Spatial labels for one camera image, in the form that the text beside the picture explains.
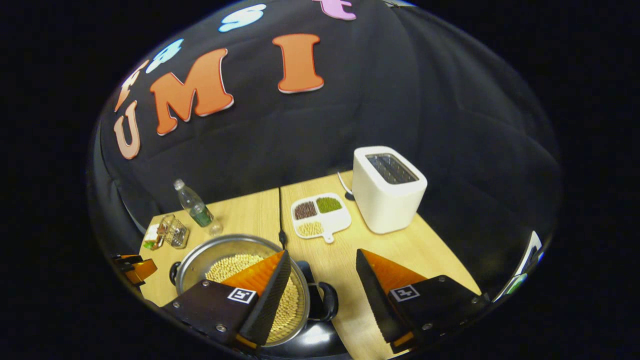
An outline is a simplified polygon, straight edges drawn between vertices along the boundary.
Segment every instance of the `white plate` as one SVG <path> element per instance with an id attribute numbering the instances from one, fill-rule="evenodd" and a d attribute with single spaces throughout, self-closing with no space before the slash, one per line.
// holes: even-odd
<path id="1" fill-rule="evenodd" d="M 316 203 L 316 200 L 321 197 L 331 197 L 333 199 L 336 199 L 338 200 L 338 202 L 340 202 L 340 205 L 342 207 L 338 210 L 334 210 L 334 211 L 322 214 L 320 213 L 320 209 L 318 209 L 318 205 Z M 316 209 L 316 215 L 312 217 L 296 220 L 296 213 L 295 213 L 296 206 L 309 201 L 313 203 Z M 324 193 L 324 194 L 315 195 L 311 197 L 305 197 L 304 199 L 300 199 L 294 202 L 291 205 L 291 220 L 293 221 L 293 228 L 296 231 L 296 235 L 298 235 L 300 238 L 312 239 L 312 238 L 318 238 L 322 236 L 326 243 L 332 243 L 334 233 L 345 230 L 347 227 L 351 225 L 351 214 L 349 214 L 349 210 L 347 210 L 347 207 L 344 205 L 344 201 L 342 201 L 342 199 L 338 196 L 338 194 Z M 316 234 L 311 236 L 302 236 L 300 234 L 300 232 L 298 231 L 298 227 L 300 225 L 308 222 L 316 222 L 316 221 L 322 224 L 322 228 L 324 230 L 322 234 Z"/>

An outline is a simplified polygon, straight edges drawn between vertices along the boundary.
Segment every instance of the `black pot handle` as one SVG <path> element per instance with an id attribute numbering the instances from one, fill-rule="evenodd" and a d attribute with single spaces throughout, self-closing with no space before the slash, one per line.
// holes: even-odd
<path id="1" fill-rule="evenodd" d="M 309 320 L 316 320 L 321 322 L 327 322 L 332 318 L 335 318 L 335 315 L 338 314 L 338 292 L 335 291 L 335 288 L 326 282 L 319 283 L 311 283 L 309 286 L 318 286 L 324 292 L 323 298 L 323 308 L 324 315 L 318 319 L 309 318 Z"/>
<path id="2" fill-rule="evenodd" d="M 180 266 L 180 261 L 173 263 L 169 269 L 169 280 L 173 285 L 175 285 L 175 276 L 178 274 L 178 266 Z"/>

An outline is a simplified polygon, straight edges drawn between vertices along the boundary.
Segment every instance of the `stainless steel pot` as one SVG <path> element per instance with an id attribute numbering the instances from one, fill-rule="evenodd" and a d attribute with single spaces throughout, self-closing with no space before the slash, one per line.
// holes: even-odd
<path id="1" fill-rule="evenodd" d="M 236 254 L 252 254 L 268 258 L 280 251 L 281 248 L 274 243 L 257 236 L 244 234 L 219 236 L 196 246 L 181 262 L 174 263 L 169 279 L 175 285 L 178 295 L 182 295 L 190 287 L 206 279 L 205 275 L 213 264 L 223 258 Z M 293 259 L 291 260 L 291 281 L 298 290 L 296 315 L 288 326 L 279 331 L 272 331 L 264 347 L 280 345 L 295 337 L 304 328 L 307 320 L 330 321 L 338 312 L 338 296 L 333 286 L 325 282 L 307 283 L 300 267 Z M 308 317 L 309 286 L 318 286 L 324 291 L 324 314 L 319 318 Z"/>

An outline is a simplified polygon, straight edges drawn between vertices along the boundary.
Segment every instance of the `orange letter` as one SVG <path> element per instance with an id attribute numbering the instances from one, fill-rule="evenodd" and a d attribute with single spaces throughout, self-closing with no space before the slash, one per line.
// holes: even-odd
<path id="1" fill-rule="evenodd" d="M 195 108 L 198 116 L 207 116 L 234 104 L 234 97 L 225 92 L 222 83 L 221 65 L 225 55 L 226 49 L 218 49 L 199 57 L 184 84 L 170 72 L 151 85 L 150 90 L 156 96 L 158 135 L 166 135 L 178 126 L 178 120 L 169 113 L 169 106 L 184 122 L 190 120 L 194 95 L 198 96 Z"/>
<path id="2" fill-rule="evenodd" d="M 278 89 L 285 94 L 313 91 L 324 85 L 314 67 L 314 44 L 320 38 L 311 34 L 290 34 L 273 39 L 282 49 L 284 78 Z"/>
<path id="3" fill-rule="evenodd" d="M 138 69 L 136 71 L 133 72 L 133 74 L 129 75 L 129 77 L 124 81 L 124 83 L 122 83 L 122 89 L 120 89 L 120 96 L 118 97 L 118 103 L 116 104 L 116 110 L 113 110 L 113 112 L 118 111 L 118 109 L 120 108 L 120 105 L 122 105 L 122 103 L 125 101 L 127 96 L 129 96 L 129 87 L 132 86 L 133 83 L 136 82 L 136 79 L 138 78 L 138 75 L 140 74 L 140 69 L 145 67 L 145 65 L 148 62 L 149 62 L 149 60 L 147 59 L 145 62 L 142 63 L 142 65 L 140 65 L 138 67 Z"/>
<path id="4" fill-rule="evenodd" d="M 124 156 L 125 159 L 131 160 L 138 155 L 138 151 L 140 151 L 140 134 L 138 133 L 138 124 L 136 123 L 136 105 L 137 101 L 134 101 L 129 105 L 127 110 L 125 111 L 125 115 L 127 115 L 127 120 L 129 120 L 129 130 L 131 131 L 131 144 L 127 145 L 127 140 L 124 138 L 124 129 L 122 125 L 122 117 L 118 118 L 115 126 L 113 127 L 113 131 L 116 132 L 116 139 L 118 139 L 118 147 L 120 148 L 120 153 Z"/>

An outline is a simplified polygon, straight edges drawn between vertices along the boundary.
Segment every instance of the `yellow beans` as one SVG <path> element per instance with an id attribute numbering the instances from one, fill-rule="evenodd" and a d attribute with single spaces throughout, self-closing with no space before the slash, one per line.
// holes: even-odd
<path id="1" fill-rule="evenodd" d="M 298 232 L 302 236 L 312 236 L 322 234 L 324 232 L 324 229 L 320 222 L 305 222 L 304 224 L 298 226 Z"/>
<path id="2" fill-rule="evenodd" d="M 249 254 L 236 254 L 228 258 L 223 258 L 213 264 L 211 269 L 207 272 L 206 278 L 207 280 L 215 282 L 223 282 L 232 275 L 235 275 L 262 260 L 264 260 L 262 256 Z M 298 289 L 293 284 L 290 277 L 289 281 L 287 281 L 284 293 L 282 293 L 282 298 L 280 298 L 280 305 L 276 310 L 276 316 L 273 319 L 273 325 L 271 326 L 271 332 L 269 333 L 267 342 L 275 341 L 294 329 L 297 324 L 293 323 L 292 320 L 296 317 L 297 310 Z"/>

